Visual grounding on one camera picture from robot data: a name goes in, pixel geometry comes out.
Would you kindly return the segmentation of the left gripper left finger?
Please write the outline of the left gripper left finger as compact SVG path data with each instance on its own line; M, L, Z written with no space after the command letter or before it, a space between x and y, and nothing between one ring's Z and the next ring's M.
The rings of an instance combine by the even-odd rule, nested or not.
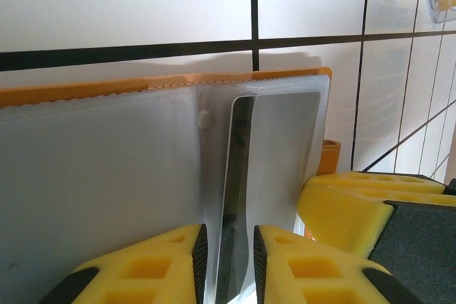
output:
M204 304L207 227L173 229L77 267L69 304Z

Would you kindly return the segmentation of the tan leather card holder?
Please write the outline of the tan leather card holder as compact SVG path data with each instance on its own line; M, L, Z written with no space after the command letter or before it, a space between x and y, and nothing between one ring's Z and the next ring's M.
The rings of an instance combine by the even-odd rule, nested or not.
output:
M288 231L321 163L327 67L0 88L0 304L69 304L83 263L173 229L207 227L204 304L216 304L232 106L255 98L253 230Z

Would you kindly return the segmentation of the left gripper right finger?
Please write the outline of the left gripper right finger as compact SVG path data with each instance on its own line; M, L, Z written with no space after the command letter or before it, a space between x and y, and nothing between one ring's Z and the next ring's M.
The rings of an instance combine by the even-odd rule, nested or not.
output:
M383 266L276 226L254 228L258 304L423 304Z

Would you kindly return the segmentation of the dark credit card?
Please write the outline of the dark credit card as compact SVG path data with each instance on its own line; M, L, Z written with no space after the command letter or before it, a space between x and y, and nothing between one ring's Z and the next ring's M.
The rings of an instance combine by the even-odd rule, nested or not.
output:
M232 106L216 304L228 304L239 295L247 273L247 176L254 101L252 96L237 98Z

